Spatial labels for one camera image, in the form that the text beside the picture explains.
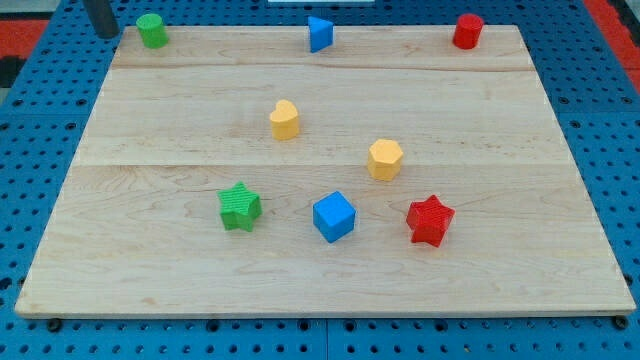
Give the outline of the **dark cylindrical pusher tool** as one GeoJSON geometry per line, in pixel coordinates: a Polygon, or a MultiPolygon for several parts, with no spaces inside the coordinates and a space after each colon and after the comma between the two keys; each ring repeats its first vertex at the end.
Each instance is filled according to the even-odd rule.
{"type": "Polygon", "coordinates": [[[85,12],[101,39],[111,39],[120,33],[119,25],[109,0],[82,0],[85,12]]]}

